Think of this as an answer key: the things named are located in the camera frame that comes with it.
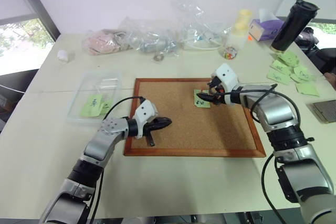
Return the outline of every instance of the green sticky note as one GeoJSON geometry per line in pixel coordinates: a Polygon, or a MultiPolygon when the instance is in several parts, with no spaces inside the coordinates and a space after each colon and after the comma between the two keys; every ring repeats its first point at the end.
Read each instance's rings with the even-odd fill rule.
{"type": "Polygon", "coordinates": [[[101,109],[100,114],[101,115],[105,115],[107,112],[109,112],[109,110],[112,106],[112,101],[113,100],[111,99],[111,100],[108,100],[108,101],[104,101],[100,104],[100,107],[101,107],[100,108],[101,109]]]}
{"type": "Polygon", "coordinates": [[[298,92],[301,94],[310,94],[310,95],[315,95],[317,97],[320,96],[315,86],[311,83],[295,83],[295,86],[298,92]]]}
{"type": "Polygon", "coordinates": [[[200,93],[200,92],[209,94],[208,90],[194,89],[194,104],[195,104],[195,106],[199,107],[199,108],[210,108],[210,103],[209,102],[203,101],[201,98],[199,98],[197,96],[197,93],[200,93]]]}
{"type": "Polygon", "coordinates": [[[290,68],[287,67],[285,64],[281,63],[278,60],[275,60],[272,65],[271,68],[274,68],[275,70],[278,70],[280,73],[286,74],[286,75],[290,75],[291,71],[290,68]]]}
{"type": "Polygon", "coordinates": [[[298,66],[296,68],[294,68],[294,73],[300,78],[300,79],[303,79],[303,80],[306,80],[306,81],[309,81],[311,80],[311,76],[308,72],[308,70],[303,67],[303,66],[298,66]]]}
{"type": "Polygon", "coordinates": [[[306,80],[303,80],[303,79],[301,79],[300,77],[298,77],[296,74],[294,74],[294,73],[291,73],[290,74],[290,77],[294,80],[294,81],[296,81],[296,82],[298,82],[298,83],[305,83],[305,82],[307,82],[306,80]]]}
{"type": "Polygon", "coordinates": [[[278,55],[279,58],[289,67],[296,67],[299,65],[299,58],[292,51],[286,51],[278,55]]]}
{"type": "Polygon", "coordinates": [[[270,69],[268,71],[267,78],[271,79],[273,81],[281,82],[281,83],[286,84],[286,85],[288,85],[289,81],[290,81],[289,76],[287,76],[283,73],[280,73],[280,72],[278,72],[274,69],[270,69]]]}
{"type": "Polygon", "coordinates": [[[99,116],[101,111],[101,94],[93,94],[88,97],[87,102],[84,104],[80,115],[88,118],[99,116]]]}

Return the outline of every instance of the tissue box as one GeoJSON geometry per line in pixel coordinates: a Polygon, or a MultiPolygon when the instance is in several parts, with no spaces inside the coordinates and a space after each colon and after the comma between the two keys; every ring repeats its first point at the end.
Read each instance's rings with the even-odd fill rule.
{"type": "Polygon", "coordinates": [[[253,19],[250,25],[249,33],[257,40],[274,39],[277,36],[284,22],[279,19],[272,19],[260,22],[260,19],[253,19]]]}

